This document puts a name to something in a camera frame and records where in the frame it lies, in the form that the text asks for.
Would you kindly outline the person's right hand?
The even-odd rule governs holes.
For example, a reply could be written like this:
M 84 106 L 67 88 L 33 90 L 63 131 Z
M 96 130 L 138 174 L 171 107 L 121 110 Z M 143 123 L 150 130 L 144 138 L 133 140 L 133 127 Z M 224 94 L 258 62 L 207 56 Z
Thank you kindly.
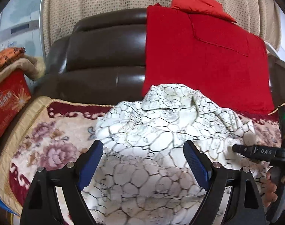
M 262 198 L 262 203 L 264 207 L 269 207 L 272 203 L 274 203 L 278 196 L 276 195 L 277 186 L 271 181 L 271 172 L 270 170 L 266 173 L 266 183 L 264 187 L 264 195 Z

